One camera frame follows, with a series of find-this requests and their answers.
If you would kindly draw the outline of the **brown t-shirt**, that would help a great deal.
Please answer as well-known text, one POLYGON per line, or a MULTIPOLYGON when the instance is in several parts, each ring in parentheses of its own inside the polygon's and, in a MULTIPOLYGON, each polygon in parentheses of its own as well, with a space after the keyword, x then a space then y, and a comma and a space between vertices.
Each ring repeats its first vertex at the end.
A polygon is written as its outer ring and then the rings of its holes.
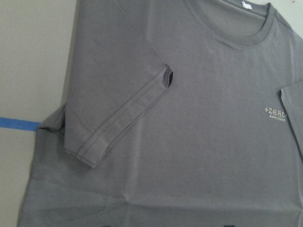
POLYGON ((81 0, 21 227, 300 227, 303 41, 271 3, 81 0))

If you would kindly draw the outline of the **blue floor tape grid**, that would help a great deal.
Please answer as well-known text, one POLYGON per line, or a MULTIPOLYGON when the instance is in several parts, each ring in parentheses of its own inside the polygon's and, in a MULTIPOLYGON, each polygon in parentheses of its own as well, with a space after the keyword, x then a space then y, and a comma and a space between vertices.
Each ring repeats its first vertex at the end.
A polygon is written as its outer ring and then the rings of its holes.
POLYGON ((0 127, 24 131, 35 131, 40 122, 26 121, 20 119, 0 118, 0 127))

